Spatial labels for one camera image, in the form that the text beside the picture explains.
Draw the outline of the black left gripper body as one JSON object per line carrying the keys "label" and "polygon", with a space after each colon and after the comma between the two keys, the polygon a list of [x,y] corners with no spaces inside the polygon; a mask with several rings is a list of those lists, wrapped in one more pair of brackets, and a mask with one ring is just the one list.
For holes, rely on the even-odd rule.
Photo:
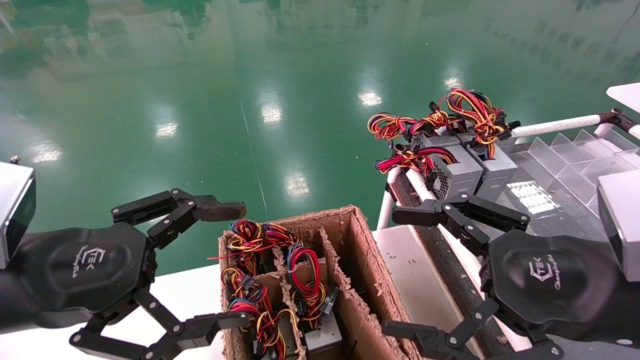
{"label": "black left gripper body", "polygon": [[10,260],[10,328],[85,323],[148,289],[156,268],[146,235],[127,223],[26,234]]}

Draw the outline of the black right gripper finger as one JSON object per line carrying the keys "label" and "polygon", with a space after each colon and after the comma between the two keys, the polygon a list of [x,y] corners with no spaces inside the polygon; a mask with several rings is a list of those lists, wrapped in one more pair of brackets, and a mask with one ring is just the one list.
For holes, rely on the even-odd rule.
{"label": "black right gripper finger", "polygon": [[[464,351],[468,342],[491,317],[500,313],[499,304],[487,299],[478,305],[470,316],[447,333],[434,326],[388,320],[382,325],[382,333],[388,337],[404,338],[412,341],[423,358],[434,360],[478,360],[478,357]],[[561,360],[562,347],[542,333],[532,333],[532,347],[490,357],[490,360]]]}
{"label": "black right gripper finger", "polygon": [[396,224],[436,227],[441,224],[475,256],[486,256],[490,237],[475,222],[507,233],[526,231],[530,217],[512,208],[474,194],[457,194],[448,199],[425,199],[419,206],[395,206],[391,220]]}

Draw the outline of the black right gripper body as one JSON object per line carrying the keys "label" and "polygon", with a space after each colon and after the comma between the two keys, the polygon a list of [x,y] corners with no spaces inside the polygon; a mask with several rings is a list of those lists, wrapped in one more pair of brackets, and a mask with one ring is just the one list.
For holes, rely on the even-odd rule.
{"label": "black right gripper body", "polygon": [[518,335],[639,344],[639,283],[626,280],[608,243],[512,230],[487,244],[480,274],[496,317]]}

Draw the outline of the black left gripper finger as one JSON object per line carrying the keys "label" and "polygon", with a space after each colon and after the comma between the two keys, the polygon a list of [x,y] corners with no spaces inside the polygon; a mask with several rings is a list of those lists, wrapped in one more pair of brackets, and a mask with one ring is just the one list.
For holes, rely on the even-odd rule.
{"label": "black left gripper finger", "polygon": [[[144,346],[102,335],[107,325],[121,321],[138,308],[144,309],[165,330],[160,339]],[[179,321],[144,287],[92,315],[85,326],[71,335],[69,344],[85,354],[107,360],[174,360],[184,351],[209,347],[222,330],[249,324],[249,315],[237,311],[203,314]]]}
{"label": "black left gripper finger", "polygon": [[179,188],[118,205],[110,211],[115,224],[137,226],[159,219],[146,235],[147,248],[164,249],[198,221],[224,223],[244,219],[244,202],[220,202],[212,194],[194,195]]}

